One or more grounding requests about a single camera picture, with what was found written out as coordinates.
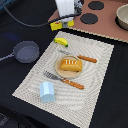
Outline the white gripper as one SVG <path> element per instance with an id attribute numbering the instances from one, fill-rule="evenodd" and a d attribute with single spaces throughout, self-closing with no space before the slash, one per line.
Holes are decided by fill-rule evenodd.
<path id="1" fill-rule="evenodd" d="M 82 0 L 55 0 L 62 22 L 72 21 L 82 8 Z"/>

